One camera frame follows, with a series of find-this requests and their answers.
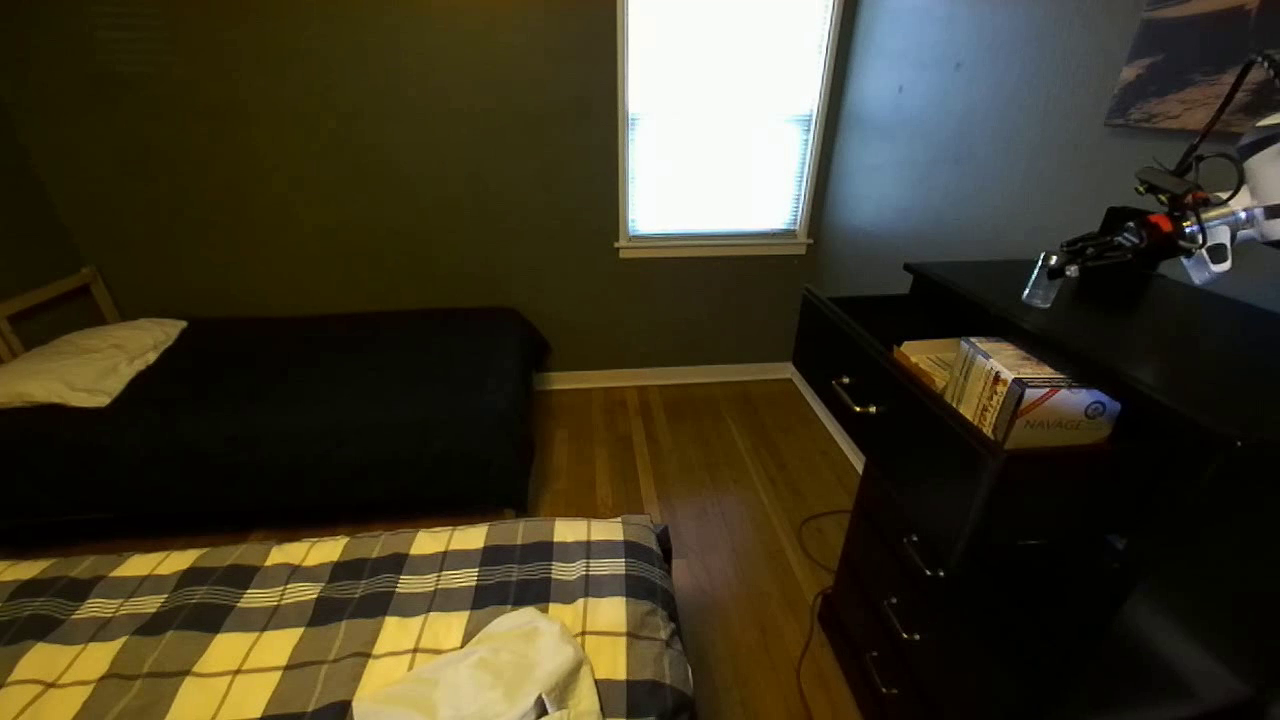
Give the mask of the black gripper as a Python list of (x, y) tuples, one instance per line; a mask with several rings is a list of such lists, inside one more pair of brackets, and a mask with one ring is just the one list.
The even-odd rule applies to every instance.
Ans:
[(1082, 272), (1158, 272), (1185, 253), (1185, 228), (1167, 213), (1108, 209), (1105, 219), (1062, 242), (1062, 268)]

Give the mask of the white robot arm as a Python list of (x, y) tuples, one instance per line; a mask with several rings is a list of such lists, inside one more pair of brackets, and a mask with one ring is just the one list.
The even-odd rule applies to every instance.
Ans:
[(1136, 172), (1143, 209), (1108, 209), (1105, 219), (1048, 253), (1051, 276), (1158, 272), (1179, 258), (1198, 284), (1226, 276), (1241, 240), (1277, 240), (1280, 213), (1280, 134), (1259, 114), (1234, 147), (1214, 147), (1226, 114), (1255, 72), (1277, 72), (1263, 48), (1241, 64), (1205, 129), (1171, 165)]

